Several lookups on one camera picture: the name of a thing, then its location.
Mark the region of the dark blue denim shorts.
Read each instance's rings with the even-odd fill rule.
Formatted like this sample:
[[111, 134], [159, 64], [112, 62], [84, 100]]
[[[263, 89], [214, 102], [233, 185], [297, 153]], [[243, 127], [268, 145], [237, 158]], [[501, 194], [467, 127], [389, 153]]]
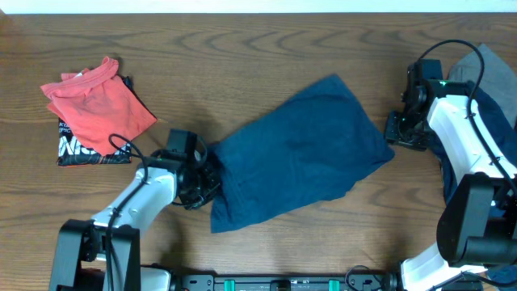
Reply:
[[213, 233], [342, 198], [395, 155], [336, 74], [307, 86], [211, 152], [222, 186], [212, 204]]

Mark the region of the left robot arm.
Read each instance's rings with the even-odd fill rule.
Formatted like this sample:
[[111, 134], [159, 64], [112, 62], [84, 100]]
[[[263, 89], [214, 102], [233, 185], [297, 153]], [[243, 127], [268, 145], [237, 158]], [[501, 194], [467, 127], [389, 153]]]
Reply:
[[173, 271], [141, 262], [141, 239], [158, 214], [173, 205], [186, 210], [206, 205], [221, 178], [208, 161], [205, 140], [172, 129], [166, 146], [150, 155], [126, 137], [119, 152], [140, 163], [132, 182], [105, 209], [88, 220], [69, 219], [60, 228], [49, 281], [51, 290], [180, 290]]

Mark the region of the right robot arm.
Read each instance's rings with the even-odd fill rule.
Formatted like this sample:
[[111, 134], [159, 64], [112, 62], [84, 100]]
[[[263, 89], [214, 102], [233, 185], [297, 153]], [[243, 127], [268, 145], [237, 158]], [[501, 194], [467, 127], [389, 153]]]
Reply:
[[516, 177], [486, 128], [471, 90], [443, 78], [438, 60], [407, 69], [402, 112], [385, 125], [388, 143], [424, 151], [439, 141], [457, 186], [443, 211], [436, 241], [401, 263], [388, 279], [396, 290], [469, 290], [478, 273], [516, 263], [516, 196], [505, 178]]

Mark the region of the blue garment in pile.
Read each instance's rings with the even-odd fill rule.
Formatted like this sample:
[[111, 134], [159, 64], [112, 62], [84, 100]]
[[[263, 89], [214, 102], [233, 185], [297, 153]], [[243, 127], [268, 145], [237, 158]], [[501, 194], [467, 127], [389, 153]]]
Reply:
[[[498, 104], [481, 88], [476, 92], [476, 101], [481, 118], [492, 138], [505, 157], [516, 166], [516, 131], [511, 127]], [[443, 180], [443, 198], [447, 205], [457, 188], [458, 182], [446, 151], [436, 135], [429, 138], [428, 148], [440, 162]], [[516, 280], [516, 266], [491, 268], [488, 277], [497, 282]]]

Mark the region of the grey garment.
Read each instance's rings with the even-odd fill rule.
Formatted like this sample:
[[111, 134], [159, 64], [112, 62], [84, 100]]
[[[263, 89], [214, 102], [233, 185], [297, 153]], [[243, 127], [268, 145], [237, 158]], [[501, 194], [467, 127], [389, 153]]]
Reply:
[[[516, 127], [516, 73], [487, 45], [478, 48], [485, 62], [480, 88], [502, 109], [512, 128]], [[448, 78], [455, 82], [475, 82], [480, 63], [476, 53], [470, 53], [449, 70]]]

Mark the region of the folded red t-shirt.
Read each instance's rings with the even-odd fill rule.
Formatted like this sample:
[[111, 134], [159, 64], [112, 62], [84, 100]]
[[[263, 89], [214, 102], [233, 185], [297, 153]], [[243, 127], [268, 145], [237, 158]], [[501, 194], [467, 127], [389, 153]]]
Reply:
[[105, 57], [100, 66], [72, 74], [40, 87], [50, 100], [48, 109], [62, 119], [79, 142], [102, 156], [114, 154], [121, 140], [111, 144], [113, 133], [132, 140], [157, 118], [126, 87], [118, 75], [119, 62]]

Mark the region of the folded black printed t-shirt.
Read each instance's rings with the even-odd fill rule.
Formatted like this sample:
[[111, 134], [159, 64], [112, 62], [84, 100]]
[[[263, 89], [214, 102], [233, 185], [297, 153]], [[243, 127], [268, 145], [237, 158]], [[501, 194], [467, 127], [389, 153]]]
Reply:
[[[121, 78], [126, 87], [133, 92], [131, 80], [127, 77]], [[59, 146], [57, 164], [61, 167], [91, 164], [125, 164], [130, 163], [132, 160], [128, 155], [131, 146], [124, 141], [124, 139], [127, 139], [125, 137], [115, 133], [110, 135], [108, 140], [111, 144], [113, 144], [114, 141], [121, 140], [124, 145], [121, 147], [116, 147], [114, 154], [102, 156], [95, 150], [82, 145], [72, 133], [71, 128], [60, 118], [58, 128]]]

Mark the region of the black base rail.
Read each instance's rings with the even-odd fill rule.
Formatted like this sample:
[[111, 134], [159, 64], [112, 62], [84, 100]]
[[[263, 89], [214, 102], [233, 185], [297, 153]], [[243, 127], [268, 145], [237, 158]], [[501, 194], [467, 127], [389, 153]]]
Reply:
[[266, 276], [226, 275], [215, 273], [176, 274], [152, 264], [141, 267], [141, 288], [164, 291], [403, 291], [407, 288], [395, 273], [382, 274], [352, 268], [344, 275]]

